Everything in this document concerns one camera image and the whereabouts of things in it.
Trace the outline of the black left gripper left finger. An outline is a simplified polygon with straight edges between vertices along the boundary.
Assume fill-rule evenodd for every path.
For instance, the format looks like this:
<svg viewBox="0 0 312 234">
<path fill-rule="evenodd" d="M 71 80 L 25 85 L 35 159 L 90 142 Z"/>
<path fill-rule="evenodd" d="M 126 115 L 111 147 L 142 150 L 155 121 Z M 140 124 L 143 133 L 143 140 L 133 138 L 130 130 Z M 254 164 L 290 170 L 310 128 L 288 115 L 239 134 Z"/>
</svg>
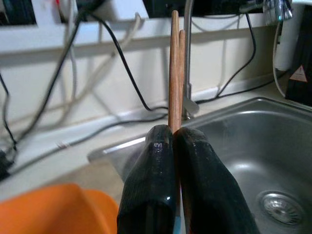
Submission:
<svg viewBox="0 0 312 234">
<path fill-rule="evenodd" d="M 176 198 L 173 133 L 168 125 L 156 125 L 125 180 L 117 233 L 172 234 Z"/>
</svg>

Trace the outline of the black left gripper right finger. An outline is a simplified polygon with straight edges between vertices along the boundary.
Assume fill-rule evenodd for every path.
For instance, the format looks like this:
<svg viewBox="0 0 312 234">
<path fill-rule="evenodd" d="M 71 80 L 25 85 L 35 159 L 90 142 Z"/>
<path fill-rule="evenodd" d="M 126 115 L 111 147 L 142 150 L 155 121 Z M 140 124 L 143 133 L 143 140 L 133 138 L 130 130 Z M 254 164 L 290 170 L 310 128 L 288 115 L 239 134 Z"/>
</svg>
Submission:
<svg viewBox="0 0 312 234">
<path fill-rule="evenodd" d="M 257 234 L 242 191 L 197 129 L 180 128 L 174 134 L 185 229 L 188 234 Z"/>
</svg>

